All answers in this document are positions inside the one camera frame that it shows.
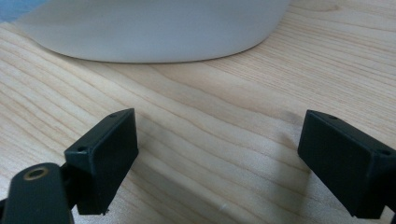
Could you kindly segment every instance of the rectangular black block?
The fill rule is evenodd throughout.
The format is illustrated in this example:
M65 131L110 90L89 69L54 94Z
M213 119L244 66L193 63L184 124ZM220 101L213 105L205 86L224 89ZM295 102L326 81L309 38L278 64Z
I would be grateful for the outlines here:
M299 156L352 216L379 218L395 151L346 122L308 110Z
M106 213L137 154L133 109L102 119L64 152L71 176L80 186L80 214Z

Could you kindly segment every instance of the small hole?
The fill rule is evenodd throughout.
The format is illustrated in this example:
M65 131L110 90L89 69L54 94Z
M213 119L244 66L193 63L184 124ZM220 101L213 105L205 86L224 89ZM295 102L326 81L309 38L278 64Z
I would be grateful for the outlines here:
M42 176L46 175L49 172L49 170L46 167L38 167L33 170L30 170L27 172L24 176L23 179L25 180L36 180L38 178L41 178Z
M79 152L87 151L87 150L88 150L88 147L79 147L79 148L77 149L77 151L79 151Z
M379 149L378 152L386 156L389 156L391 154L391 152L385 149Z

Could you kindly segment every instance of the white plastic object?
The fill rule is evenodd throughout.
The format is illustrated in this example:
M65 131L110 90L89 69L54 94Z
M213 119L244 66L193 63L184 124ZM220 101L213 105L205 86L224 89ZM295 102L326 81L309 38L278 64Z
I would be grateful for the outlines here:
M50 0L16 23L45 48L118 63L198 61L261 43L290 0Z

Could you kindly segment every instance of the wooden table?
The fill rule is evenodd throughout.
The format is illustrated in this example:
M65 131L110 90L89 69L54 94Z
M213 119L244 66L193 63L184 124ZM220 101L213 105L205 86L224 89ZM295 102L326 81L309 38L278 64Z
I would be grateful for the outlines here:
M0 25L0 198L22 169L134 107L140 154L106 216L77 223L359 220L298 158L306 109L396 147L396 1L296 0L254 49L197 63L88 62Z

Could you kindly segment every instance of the black clamp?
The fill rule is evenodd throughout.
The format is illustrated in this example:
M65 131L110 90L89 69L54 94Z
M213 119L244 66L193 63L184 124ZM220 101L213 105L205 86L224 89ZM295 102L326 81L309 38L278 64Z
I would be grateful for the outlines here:
M334 116L308 110L298 154L350 215L396 211L396 151Z
M73 223L70 210L105 214L137 157L134 110L111 114L64 152L66 163L41 163L11 180L0 223Z

